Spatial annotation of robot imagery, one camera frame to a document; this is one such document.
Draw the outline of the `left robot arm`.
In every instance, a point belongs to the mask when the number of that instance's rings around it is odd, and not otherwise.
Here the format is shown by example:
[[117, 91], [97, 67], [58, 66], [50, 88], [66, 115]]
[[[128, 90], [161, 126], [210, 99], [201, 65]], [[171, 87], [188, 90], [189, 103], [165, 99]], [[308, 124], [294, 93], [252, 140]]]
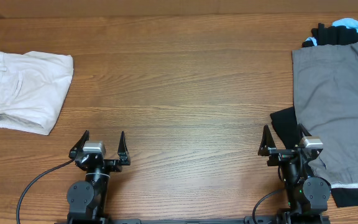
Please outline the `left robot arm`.
[[80, 140], [70, 149], [69, 158], [85, 171], [85, 180], [77, 181], [67, 192], [69, 212], [67, 223], [112, 223], [105, 212], [110, 173], [121, 172], [131, 164], [126, 146], [125, 133], [121, 133], [117, 159], [106, 159], [106, 148], [102, 141], [91, 141], [86, 130]]

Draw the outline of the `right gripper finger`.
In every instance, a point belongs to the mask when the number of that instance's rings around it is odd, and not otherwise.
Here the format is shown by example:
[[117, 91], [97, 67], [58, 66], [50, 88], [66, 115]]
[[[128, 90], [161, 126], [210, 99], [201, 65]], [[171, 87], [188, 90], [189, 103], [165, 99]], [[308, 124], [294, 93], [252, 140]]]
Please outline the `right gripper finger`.
[[311, 134], [301, 123], [297, 124], [297, 131], [300, 139], [298, 146], [304, 146], [305, 141], [308, 140]]
[[276, 150], [276, 145], [272, 137], [269, 126], [266, 124], [262, 133], [262, 140], [258, 150], [259, 156], [269, 156], [272, 151]]

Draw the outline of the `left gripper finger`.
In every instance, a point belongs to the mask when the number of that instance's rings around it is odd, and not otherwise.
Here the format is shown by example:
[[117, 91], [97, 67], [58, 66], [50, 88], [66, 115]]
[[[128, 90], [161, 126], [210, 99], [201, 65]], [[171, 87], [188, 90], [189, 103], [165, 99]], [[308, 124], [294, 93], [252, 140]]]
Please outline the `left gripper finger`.
[[124, 131], [121, 132], [117, 154], [119, 156], [119, 161], [122, 166], [129, 166], [131, 164], [129, 151], [126, 146], [126, 136]]
[[70, 149], [68, 157], [74, 159], [79, 152], [83, 151], [83, 147], [90, 138], [90, 132], [86, 130], [78, 142]]

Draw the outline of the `grey shorts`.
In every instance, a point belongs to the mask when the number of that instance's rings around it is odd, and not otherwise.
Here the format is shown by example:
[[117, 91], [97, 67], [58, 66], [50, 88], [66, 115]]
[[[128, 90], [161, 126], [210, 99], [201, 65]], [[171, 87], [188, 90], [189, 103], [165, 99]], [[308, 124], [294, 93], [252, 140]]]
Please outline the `grey shorts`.
[[305, 47], [292, 60], [296, 120], [323, 142], [312, 171], [358, 189], [358, 42]]

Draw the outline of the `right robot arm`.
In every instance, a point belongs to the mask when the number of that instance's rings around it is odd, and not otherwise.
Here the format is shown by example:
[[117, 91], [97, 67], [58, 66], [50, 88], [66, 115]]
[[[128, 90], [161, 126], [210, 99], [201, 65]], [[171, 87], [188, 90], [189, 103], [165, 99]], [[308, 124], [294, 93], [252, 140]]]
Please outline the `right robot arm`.
[[272, 133], [264, 126], [258, 155], [267, 156], [267, 165], [278, 168], [278, 176], [283, 182], [283, 189], [273, 191], [262, 197], [254, 206], [252, 221], [258, 223], [256, 209], [267, 198], [286, 192], [288, 208], [279, 209], [272, 217], [264, 218], [265, 223], [329, 223], [329, 218], [322, 216], [328, 209], [331, 195], [330, 183], [313, 174], [309, 162], [318, 158], [323, 151], [323, 143], [317, 136], [312, 136], [302, 124], [298, 125], [300, 142], [292, 149], [277, 149]]

